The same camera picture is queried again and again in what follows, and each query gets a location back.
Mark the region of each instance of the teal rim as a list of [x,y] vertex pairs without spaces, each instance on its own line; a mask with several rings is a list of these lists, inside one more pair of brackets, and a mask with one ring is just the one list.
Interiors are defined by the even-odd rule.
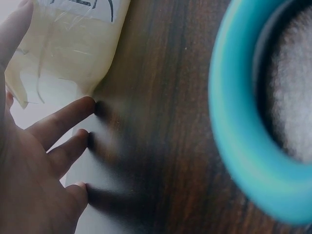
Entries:
[[233,180],[263,211],[291,224],[312,221],[312,165],[285,155],[267,133],[253,93],[255,46],[285,0],[233,0],[212,55],[209,110],[214,139]]

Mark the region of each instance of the plastic bag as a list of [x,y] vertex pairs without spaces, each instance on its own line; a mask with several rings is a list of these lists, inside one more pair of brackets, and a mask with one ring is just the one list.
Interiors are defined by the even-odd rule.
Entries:
[[23,108],[91,95],[112,64],[130,0],[33,1],[29,31],[5,71],[7,87]]

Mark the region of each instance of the hand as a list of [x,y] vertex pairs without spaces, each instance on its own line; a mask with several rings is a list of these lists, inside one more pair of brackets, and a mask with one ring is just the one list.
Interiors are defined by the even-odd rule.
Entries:
[[74,233],[88,203],[86,187],[80,183],[64,188],[59,179],[86,149],[88,133],[79,130],[63,145],[47,151],[92,114],[95,103],[85,97],[27,130],[15,125],[4,70],[29,28],[32,13],[32,2],[24,0],[0,26],[0,233]]

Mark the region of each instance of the finger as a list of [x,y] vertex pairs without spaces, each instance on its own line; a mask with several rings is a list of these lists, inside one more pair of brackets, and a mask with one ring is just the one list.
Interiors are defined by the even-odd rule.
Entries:
[[7,108],[11,109],[13,102],[14,102],[13,95],[7,91],[6,97],[5,97],[5,104],[6,104]]
[[80,129],[66,143],[48,153],[58,179],[61,179],[68,172],[73,163],[85,151],[88,146],[88,135],[86,130]]
[[72,215],[78,219],[88,205],[88,193],[86,185],[82,182],[75,185],[70,185],[66,188],[66,191],[75,200],[74,204],[76,204],[76,206],[72,208]]
[[0,68],[3,71],[30,26],[33,10],[32,1],[24,0],[0,26]]
[[48,151],[68,130],[93,114],[94,110],[94,100],[91,97],[83,97],[35,123],[27,130]]

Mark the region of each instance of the wooden table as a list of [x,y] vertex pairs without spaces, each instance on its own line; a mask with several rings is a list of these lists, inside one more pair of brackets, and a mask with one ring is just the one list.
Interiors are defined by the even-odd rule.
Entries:
[[[215,146],[208,72],[228,4],[132,0],[114,63],[95,94],[101,124],[89,129],[92,157],[106,175],[86,181],[90,202],[116,221],[103,233],[119,234],[118,225],[136,234],[309,233],[257,209]],[[87,121],[82,126],[95,120]]]

